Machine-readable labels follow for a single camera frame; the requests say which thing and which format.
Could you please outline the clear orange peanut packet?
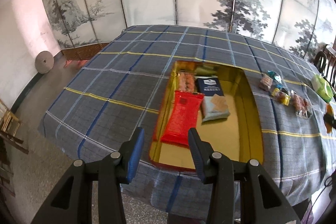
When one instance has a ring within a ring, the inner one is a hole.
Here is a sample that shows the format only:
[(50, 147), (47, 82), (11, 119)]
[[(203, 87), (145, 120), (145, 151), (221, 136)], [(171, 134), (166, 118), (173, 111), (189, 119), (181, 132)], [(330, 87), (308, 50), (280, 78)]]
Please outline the clear orange peanut packet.
[(306, 99), (299, 96), (295, 91), (292, 90), (290, 92), (290, 103), (294, 107), (296, 116), (307, 119), (305, 117), (306, 109), (304, 100)]

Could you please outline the blue soda crackers packet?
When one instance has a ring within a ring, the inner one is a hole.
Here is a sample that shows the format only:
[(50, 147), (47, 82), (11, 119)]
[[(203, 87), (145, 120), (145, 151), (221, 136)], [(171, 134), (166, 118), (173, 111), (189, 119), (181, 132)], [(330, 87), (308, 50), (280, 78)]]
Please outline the blue soda crackers packet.
[(227, 119), (230, 111), (219, 79), (215, 76), (199, 76), (196, 85), (198, 92), (204, 95), (201, 104), (202, 122)]

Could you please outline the red snack packet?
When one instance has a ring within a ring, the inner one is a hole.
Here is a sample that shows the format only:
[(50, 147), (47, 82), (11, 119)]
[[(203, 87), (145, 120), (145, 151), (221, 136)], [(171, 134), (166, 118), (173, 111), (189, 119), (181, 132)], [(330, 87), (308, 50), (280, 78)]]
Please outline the red snack packet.
[(176, 90), (174, 107), (161, 136), (162, 143), (189, 146), (189, 129), (196, 128), (198, 111), (204, 98), (202, 93), (191, 93)]

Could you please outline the wooden folding rack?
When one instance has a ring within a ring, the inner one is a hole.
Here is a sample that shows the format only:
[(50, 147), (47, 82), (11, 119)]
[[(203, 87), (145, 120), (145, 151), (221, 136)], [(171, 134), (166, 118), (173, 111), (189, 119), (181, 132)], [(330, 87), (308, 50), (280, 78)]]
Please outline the wooden folding rack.
[(22, 121), (1, 100), (1, 138), (11, 146), (28, 155), (29, 150), (24, 148), (23, 140), (17, 137)]

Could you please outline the dark seaweed snack packet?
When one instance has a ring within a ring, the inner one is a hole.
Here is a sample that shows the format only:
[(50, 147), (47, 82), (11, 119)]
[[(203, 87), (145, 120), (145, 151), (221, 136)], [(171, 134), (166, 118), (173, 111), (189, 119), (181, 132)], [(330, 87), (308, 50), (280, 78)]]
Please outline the dark seaweed snack packet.
[(305, 102), (305, 109), (306, 109), (305, 117), (309, 119), (313, 115), (311, 104), (307, 100), (304, 100), (304, 102)]

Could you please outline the yellow candy packet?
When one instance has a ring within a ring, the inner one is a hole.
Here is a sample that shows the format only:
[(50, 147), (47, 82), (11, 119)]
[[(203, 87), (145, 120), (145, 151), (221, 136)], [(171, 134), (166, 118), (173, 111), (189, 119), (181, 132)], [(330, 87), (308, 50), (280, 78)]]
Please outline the yellow candy packet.
[(288, 106), (290, 103), (290, 95), (281, 91), (279, 88), (275, 88), (272, 91), (272, 97), (278, 102), (280, 102), (282, 105)]

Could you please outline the orange snack packet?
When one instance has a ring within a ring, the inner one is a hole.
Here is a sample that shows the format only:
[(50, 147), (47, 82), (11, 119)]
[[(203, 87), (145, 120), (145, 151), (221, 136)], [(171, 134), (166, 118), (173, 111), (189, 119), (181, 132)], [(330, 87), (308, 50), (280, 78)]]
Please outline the orange snack packet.
[(327, 133), (328, 134), (331, 133), (332, 130), (335, 128), (336, 121), (334, 118), (333, 108), (331, 107), (330, 104), (326, 105), (326, 113), (323, 116), (323, 121), (324, 121)]

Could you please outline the red gold toffee tin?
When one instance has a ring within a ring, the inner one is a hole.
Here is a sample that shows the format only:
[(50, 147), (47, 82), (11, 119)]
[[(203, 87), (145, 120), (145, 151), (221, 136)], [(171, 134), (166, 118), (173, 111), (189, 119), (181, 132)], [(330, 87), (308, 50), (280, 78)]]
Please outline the red gold toffee tin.
[(264, 161), (263, 135), (256, 101), (244, 71), (229, 65), (176, 61), (166, 86), (161, 109), (149, 151), (150, 161), (157, 166), (178, 171), (195, 169), (188, 147), (162, 143), (161, 136), (174, 107), (174, 92), (178, 90), (178, 73), (189, 72), (199, 76), (215, 76), (226, 97), (230, 115), (227, 119), (202, 122), (202, 107), (198, 111), (196, 130), (202, 141), (210, 143), (214, 151), (234, 161)]

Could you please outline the blue candy packet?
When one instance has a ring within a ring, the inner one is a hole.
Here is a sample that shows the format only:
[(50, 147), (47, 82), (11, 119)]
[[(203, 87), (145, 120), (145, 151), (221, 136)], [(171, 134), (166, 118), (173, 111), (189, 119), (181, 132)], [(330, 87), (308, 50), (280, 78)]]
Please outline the blue candy packet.
[(284, 87), (282, 84), (276, 84), (276, 88), (278, 88), (280, 91), (284, 92), (284, 93), (288, 93), (289, 90)]
[(282, 78), (281, 78), (281, 76), (278, 73), (276, 73), (274, 71), (267, 71), (267, 75), (270, 78), (272, 78), (274, 81), (278, 82), (279, 84), (282, 83)]

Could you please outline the grey plaid tablecloth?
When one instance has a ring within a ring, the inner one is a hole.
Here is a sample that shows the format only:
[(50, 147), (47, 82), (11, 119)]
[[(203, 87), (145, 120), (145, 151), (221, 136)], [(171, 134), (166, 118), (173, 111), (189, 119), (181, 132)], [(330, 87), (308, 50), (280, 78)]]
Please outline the grey plaid tablecloth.
[[(136, 127), (145, 131), (137, 175), (122, 191), (151, 206), (204, 219), (211, 187), (185, 172), (170, 172), (149, 161), (159, 107), (173, 64), (209, 61), (243, 69), (259, 112), (264, 168), (295, 205), (323, 186), (335, 170), (335, 135), (323, 123), (326, 104), (311, 87), (317, 69), (268, 43), (237, 34), (183, 26), (132, 26), (99, 52), (62, 90), (46, 111), (39, 132), (72, 159), (97, 161), (127, 141)], [(296, 116), (259, 88), (274, 71), (282, 85), (305, 98), (309, 119)]]

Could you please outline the blue candy packet far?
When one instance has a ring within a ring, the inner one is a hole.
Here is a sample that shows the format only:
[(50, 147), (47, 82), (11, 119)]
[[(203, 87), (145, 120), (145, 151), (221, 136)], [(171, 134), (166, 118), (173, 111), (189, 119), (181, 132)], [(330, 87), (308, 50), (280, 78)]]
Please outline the blue candy packet far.
[(282, 78), (281, 78), (281, 76), (278, 73), (276, 73), (274, 71), (267, 71), (267, 75), (270, 78), (272, 78), (274, 81), (278, 82), (279, 84), (282, 83)]

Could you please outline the green tissue pack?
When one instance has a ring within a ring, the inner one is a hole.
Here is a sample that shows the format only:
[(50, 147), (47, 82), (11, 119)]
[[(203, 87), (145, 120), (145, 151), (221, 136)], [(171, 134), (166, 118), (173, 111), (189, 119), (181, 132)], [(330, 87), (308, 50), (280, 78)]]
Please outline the green tissue pack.
[(321, 75), (314, 75), (311, 79), (314, 91), (326, 102), (329, 103), (334, 96), (333, 90), (327, 80)]

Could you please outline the clear peanut packet in tin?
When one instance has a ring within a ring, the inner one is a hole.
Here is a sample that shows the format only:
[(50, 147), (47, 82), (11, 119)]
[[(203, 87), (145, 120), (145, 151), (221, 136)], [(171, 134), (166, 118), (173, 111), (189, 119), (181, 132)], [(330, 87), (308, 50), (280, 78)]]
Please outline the clear peanut packet in tin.
[(189, 72), (178, 73), (178, 90), (182, 92), (195, 93), (195, 75)]

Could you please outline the round grey stone disc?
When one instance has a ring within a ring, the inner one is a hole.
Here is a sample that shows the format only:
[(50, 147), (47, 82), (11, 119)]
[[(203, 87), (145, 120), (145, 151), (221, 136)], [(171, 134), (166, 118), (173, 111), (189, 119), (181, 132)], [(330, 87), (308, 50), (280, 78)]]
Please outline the round grey stone disc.
[(35, 58), (35, 68), (44, 75), (54, 67), (54, 57), (49, 51), (41, 51)]

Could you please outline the dark wooden chair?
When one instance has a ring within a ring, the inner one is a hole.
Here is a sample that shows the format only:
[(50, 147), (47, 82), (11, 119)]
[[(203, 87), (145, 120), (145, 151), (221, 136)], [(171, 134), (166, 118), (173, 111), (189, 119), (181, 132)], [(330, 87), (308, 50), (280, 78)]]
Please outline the dark wooden chair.
[(335, 50), (330, 45), (325, 45), (314, 59), (314, 66), (322, 77), (327, 80), (332, 88), (335, 88), (336, 59)]

